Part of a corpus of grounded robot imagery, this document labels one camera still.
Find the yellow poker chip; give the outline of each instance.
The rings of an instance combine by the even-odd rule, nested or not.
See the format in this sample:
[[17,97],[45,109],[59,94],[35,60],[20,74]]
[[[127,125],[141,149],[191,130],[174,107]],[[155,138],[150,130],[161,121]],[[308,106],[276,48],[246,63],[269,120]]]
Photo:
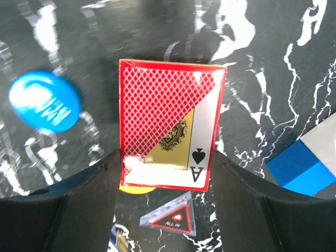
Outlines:
[[145,194],[155,190],[156,187],[120,185],[119,190],[129,194]]

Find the spade symbol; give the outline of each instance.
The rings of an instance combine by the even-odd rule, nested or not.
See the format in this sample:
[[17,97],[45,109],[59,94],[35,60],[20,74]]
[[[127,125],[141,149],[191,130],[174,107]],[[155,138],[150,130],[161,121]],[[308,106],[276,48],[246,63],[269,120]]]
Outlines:
[[196,149],[197,151],[193,152],[193,159],[195,160],[196,164],[199,164],[205,158],[205,153],[201,152],[202,149],[198,149],[198,148]]

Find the gold card design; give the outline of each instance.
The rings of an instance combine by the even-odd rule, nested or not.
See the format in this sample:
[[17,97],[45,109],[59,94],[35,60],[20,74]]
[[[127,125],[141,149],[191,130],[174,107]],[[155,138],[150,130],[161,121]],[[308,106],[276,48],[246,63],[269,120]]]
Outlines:
[[146,156],[149,164],[175,164],[187,170],[194,119],[191,110]]

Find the red card border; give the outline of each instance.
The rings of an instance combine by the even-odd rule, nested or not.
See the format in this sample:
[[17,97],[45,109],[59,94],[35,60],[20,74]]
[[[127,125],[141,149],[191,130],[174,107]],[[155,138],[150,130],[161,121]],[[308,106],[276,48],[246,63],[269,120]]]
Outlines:
[[161,62],[161,61],[149,61],[149,60],[133,60],[133,59],[120,59],[119,60],[119,128],[120,128],[120,150],[121,150],[121,180],[120,184],[122,186],[145,186],[145,187],[156,187],[156,188],[166,188],[166,189],[177,189],[177,190],[191,190],[191,191],[199,191],[199,192],[206,192],[209,188],[209,179],[210,179],[210,173],[211,173],[211,159],[212,155],[209,157],[208,162],[208,169],[206,173],[206,180],[205,185],[202,188],[199,187],[187,187],[187,186],[174,186],[174,185],[145,185],[145,184],[133,184],[133,183],[125,183],[125,171],[124,171],[124,161],[123,158],[125,156],[124,152],[124,127],[122,126],[122,122],[124,121],[124,108],[121,106],[121,99],[124,95],[124,76],[121,73],[121,65],[122,64],[128,64],[128,65],[134,65],[133,61],[136,62],[137,67],[143,67],[143,68],[152,68],[152,69],[165,69],[165,70],[179,70],[179,71],[190,71],[190,67],[194,68],[194,71],[204,71],[207,72],[209,68],[217,68],[218,70],[225,70],[224,77],[222,80],[222,83],[220,83],[220,90],[219,90],[219,97],[218,97],[218,104],[217,104],[217,111],[216,111],[216,118],[215,118],[215,125],[214,125],[214,131],[212,136],[212,142],[211,142],[211,148],[210,153],[213,153],[214,147],[215,147],[215,141],[217,136],[217,130],[221,112],[221,105],[223,101],[223,95],[224,95],[224,86],[226,81],[226,74],[227,74],[227,67],[219,66],[219,65],[201,65],[201,64],[186,64],[186,63],[174,63],[174,62]]

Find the red diamond pattern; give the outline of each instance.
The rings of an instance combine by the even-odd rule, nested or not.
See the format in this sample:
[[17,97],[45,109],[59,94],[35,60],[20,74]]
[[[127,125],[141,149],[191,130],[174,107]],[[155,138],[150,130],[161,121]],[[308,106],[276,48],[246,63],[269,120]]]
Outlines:
[[216,85],[211,72],[125,67],[124,152],[146,156]]

